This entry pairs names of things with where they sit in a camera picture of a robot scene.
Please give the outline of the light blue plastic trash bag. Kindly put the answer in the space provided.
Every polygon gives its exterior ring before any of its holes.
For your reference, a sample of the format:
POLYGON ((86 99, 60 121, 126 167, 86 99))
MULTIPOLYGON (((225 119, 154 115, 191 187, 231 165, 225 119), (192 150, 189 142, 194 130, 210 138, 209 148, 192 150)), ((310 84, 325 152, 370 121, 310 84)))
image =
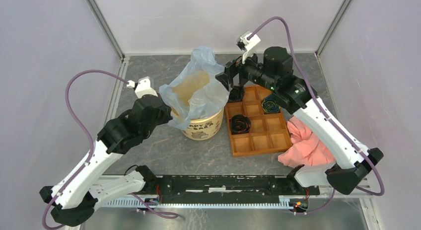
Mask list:
POLYGON ((222 110, 229 91, 216 76, 223 71, 224 67, 215 60, 212 48, 195 48, 180 74, 158 89, 164 103, 172 109, 173 119, 168 125, 184 130, 191 120, 205 119, 222 110))

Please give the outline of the yellow capybara trash bin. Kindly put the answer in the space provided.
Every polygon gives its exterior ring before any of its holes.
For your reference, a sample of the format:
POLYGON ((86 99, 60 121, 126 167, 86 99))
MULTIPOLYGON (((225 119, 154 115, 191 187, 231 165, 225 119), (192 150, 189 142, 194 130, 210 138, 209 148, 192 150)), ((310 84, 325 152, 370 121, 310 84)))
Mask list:
MULTIPOLYGON (((176 87, 172 88, 174 93, 181 100, 181 104, 189 107, 189 100, 193 97, 194 92, 198 89, 205 87, 210 81, 210 76, 205 71, 197 71, 190 74, 186 79, 176 87)), ((214 115, 202 118, 192 119, 189 126, 181 132, 187 138, 195 141, 203 141, 213 137, 221 128, 223 120, 223 110, 214 115)))

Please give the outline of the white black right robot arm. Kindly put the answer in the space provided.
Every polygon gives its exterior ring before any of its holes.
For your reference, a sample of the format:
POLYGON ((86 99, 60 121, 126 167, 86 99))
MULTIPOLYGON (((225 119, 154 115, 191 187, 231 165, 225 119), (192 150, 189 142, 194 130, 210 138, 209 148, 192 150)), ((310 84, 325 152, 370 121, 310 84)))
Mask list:
POLYGON ((369 173, 376 172, 383 152, 370 149, 353 137, 324 105, 307 77, 294 75, 295 67, 293 54, 273 46, 264 51, 261 63, 256 54, 238 57, 215 77, 227 89, 233 88, 234 77, 239 77, 241 86, 250 81, 270 90, 276 104, 309 127, 334 156, 334 163, 301 164, 294 168, 286 184, 290 193, 300 194, 310 186, 329 185, 348 195, 360 189, 361 181, 369 173))

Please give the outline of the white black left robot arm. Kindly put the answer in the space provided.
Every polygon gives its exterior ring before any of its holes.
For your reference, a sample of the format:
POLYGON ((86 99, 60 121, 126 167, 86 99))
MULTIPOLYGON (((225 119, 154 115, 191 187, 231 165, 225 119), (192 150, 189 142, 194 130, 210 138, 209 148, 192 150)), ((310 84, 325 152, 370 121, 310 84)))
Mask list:
POLYGON ((95 187, 99 177, 131 148, 147 139, 156 126, 172 119, 171 108, 159 95, 146 94, 132 109, 109 120, 100 130, 83 160, 55 186, 45 186, 40 195, 52 218, 60 227, 75 227, 89 219, 104 204, 127 194, 152 193, 154 178, 139 170, 95 187))

